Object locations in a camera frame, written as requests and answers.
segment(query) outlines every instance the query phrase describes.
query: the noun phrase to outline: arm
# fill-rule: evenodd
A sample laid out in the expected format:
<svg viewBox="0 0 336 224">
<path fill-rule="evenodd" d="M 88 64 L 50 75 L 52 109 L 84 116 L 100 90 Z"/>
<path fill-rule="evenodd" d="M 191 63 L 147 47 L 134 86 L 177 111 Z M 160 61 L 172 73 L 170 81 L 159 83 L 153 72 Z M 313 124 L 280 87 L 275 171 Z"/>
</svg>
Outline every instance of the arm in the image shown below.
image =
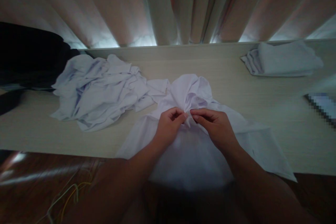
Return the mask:
<svg viewBox="0 0 336 224">
<path fill-rule="evenodd" d="M 63 223 L 118 223 L 187 117 L 176 107 L 163 112 L 153 140 L 127 160 L 113 177 L 98 182 Z"/>
<path fill-rule="evenodd" d="M 228 116 L 208 109 L 191 110 L 229 164 L 237 185 L 261 223 L 316 223 L 239 145 Z"/>
</svg>

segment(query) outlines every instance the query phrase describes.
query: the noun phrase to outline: hand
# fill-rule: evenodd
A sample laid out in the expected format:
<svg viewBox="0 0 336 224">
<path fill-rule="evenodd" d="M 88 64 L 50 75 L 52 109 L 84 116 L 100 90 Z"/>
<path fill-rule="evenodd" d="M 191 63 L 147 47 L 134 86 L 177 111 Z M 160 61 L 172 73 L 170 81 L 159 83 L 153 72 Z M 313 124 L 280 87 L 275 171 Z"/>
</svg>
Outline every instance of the hand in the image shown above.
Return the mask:
<svg viewBox="0 0 336 224">
<path fill-rule="evenodd" d="M 188 114 L 177 107 L 163 112 L 160 116 L 153 141 L 163 143 L 166 147 L 171 145 L 176 138 L 179 127 L 187 118 Z"/>
<path fill-rule="evenodd" d="M 220 151 L 240 146 L 226 113 L 201 108 L 190 110 L 190 114 L 207 130 L 212 142 Z"/>
</svg>

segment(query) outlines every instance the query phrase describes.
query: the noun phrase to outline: person's right hand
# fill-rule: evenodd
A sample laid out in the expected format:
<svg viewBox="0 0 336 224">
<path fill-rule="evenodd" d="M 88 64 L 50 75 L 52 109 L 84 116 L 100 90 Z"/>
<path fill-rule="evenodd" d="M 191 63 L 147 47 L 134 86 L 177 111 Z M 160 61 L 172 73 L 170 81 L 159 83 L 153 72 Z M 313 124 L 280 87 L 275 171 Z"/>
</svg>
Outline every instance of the person's right hand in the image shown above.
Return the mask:
<svg viewBox="0 0 336 224">
<path fill-rule="evenodd" d="M 240 146 L 226 113 L 201 108 L 190 110 L 190 114 L 207 130 L 212 142 L 220 151 Z"/>
</svg>

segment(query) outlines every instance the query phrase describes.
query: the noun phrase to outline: wooden floor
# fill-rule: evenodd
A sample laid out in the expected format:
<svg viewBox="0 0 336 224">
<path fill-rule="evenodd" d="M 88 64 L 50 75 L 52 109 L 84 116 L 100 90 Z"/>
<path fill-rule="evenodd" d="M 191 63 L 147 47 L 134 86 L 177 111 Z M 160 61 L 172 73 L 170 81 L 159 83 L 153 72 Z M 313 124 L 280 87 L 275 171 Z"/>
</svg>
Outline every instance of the wooden floor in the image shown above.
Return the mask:
<svg viewBox="0 0 336 224">
<path fill-rule="evenodd" d="M 0 167 L 0 223 L 36 223 L 60 192 L 74 183 L 91 182 L 105 161 L 93 157 L 14 152 Z M 336 223 L 336 177 L 295 175 L 298 184 L 286 182 L 302 206 L 321 223 Z M 80 190 L 79 197 L 88 188 Z M 60 222 L 61 211 L 70 194 L 71 191 L 50 212 L 56 223 Z M 65 213 L 73 204 L 71 199 Z M 48 218 L 39 223 L 49 223 Z"/>
</svg>

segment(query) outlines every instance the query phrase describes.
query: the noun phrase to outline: crumpled white cloth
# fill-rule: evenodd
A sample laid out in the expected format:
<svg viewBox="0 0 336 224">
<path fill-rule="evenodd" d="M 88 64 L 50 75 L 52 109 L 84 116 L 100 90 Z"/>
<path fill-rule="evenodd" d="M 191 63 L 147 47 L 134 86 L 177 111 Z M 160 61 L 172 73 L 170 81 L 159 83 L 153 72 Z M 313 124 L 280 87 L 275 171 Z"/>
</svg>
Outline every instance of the crumpled white cloth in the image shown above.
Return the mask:
<svg viewBox="0 0 336 224">
<path fill-rule="evenodd" d="M 262 42 L 241 60 L 252 75 L 258 76 L 307 76 L 323 67 L 323 61 L 303 41 L 277 46 Z"/>
<path fill-rule="evenodd" d="M 136 112 L 166 95 L 167 79 L 150 80 L 139 68 L 111 54 L 106 59 L 78 55 L 70 59 L 52 86 L 59 96 L 58 120 L 75 120 L 82 131 L 103 129 L 126 110 Z"/>
<path fill-rule="evenodd" d="M 188 113 L 190 109 L 198 108 L 224 111 L 239 144 L 258 164 L 268 172 L 296 181 L 270 128 L 248 121 L 238 112 L 219 104 L 212 98 L 208 81 L 194 74 L 182 75 L 171 84 L 158 108 L 135 123 L 117 157 L 130 159 L 144 148 L 156 132 L 161 113 L 175 106 Z M 196 124 L 189 114 L 174 143 L 161 156 L 149 179 L 176 189 L 195 191 L 223 187 L 234 178 L 207 131 Z"/>
</svg>

